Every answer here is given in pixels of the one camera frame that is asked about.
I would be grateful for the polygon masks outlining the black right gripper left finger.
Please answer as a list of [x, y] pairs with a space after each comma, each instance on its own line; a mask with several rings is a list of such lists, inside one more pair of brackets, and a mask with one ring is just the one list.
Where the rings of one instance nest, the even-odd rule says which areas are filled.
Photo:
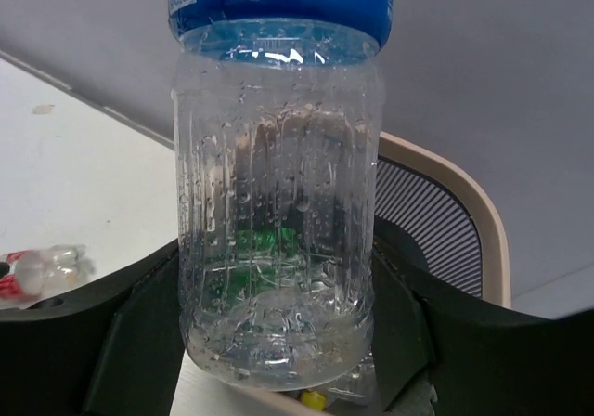
[[167, 415], [184, 353], [175, 241], [1, 313], [4, 415]]

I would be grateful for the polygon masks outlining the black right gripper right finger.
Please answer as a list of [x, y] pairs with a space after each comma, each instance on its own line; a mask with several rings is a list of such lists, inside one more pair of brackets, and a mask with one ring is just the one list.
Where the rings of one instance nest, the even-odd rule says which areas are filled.
[[435, 415], [589, 415], [593, 313], [546, 319], [467, 294], [413, 266], [415, 242], [374, 225], [372, 351], [379, 400]]

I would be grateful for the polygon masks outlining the clear bottle red label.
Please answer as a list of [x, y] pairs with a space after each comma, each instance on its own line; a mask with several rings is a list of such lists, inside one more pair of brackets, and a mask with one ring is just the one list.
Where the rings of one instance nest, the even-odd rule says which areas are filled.
[[84, 245], [54, 245], [1, 255], [1, 308], [27, 307], [85, 285], [96, 275]]

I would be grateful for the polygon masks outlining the green bottle without cap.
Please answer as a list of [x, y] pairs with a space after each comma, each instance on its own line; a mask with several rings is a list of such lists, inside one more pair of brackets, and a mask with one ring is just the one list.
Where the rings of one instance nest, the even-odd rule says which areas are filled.
[[304, 264], [294, 230], [239, 230], [208, 260], [202, 304], [224, 313], [261, 293], [292, 287]]

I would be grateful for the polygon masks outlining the clear bottle blue label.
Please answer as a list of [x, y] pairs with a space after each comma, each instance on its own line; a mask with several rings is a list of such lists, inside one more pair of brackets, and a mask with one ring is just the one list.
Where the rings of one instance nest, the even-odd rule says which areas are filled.
[[[371, 251], [393, 0], [167, 0], [180, 329], [227, 384], [292, 391], [356, 366], [373, 333]], [[239, 230], [295, 231], [295, 285], [227, 312], [208, 260]]]

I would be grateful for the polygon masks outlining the dark mesh waste bin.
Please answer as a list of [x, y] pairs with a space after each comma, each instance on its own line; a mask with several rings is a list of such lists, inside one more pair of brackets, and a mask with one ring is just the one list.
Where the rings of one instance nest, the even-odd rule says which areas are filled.
[[[381, 240], [374, 268], [377, 298], [373, 357], [347, 375], [313, 390], [329, 399], [370, 404], [382, 399], [403, 413], [433, 413], [436, 395], [427, 381], [436, 361], [420, 287], [404, 275], [457, 288], [495, 306], [510, 307], [507, 236], [495, 205], [477, 182], [447, 159], [403, 138], [381, 133], [376, 231]], [[247, 396], [285, 415], [323, 415], [299, 400], [303, 390]]]

